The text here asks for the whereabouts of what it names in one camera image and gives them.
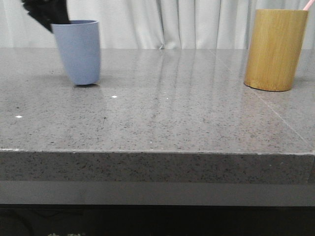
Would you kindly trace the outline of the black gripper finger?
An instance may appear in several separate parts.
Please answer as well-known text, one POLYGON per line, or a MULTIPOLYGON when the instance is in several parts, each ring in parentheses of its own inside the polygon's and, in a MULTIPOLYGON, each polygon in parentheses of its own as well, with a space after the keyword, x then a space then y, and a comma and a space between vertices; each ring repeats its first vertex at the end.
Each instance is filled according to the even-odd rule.
POLYGON ((52 24, 71 24, 66 0, 22 0, 28 15, 53 32, 52 24))

